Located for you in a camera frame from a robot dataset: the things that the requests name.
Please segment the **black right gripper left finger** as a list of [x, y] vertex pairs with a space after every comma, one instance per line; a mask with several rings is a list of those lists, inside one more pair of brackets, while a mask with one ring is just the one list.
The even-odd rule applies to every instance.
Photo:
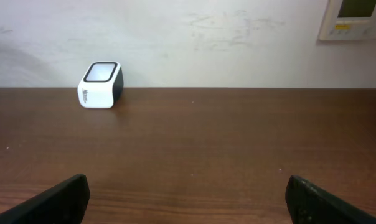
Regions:
[[87, 177], [77, 174], [0, 213], [0, 224], [81, 224], [89, 199]]

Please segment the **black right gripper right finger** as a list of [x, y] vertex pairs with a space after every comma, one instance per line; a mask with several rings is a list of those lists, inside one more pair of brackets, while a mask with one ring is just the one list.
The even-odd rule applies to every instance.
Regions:
[[376, 217], [297, 175], [289, 178], [285, 201], [293, 224], [376, 224]]

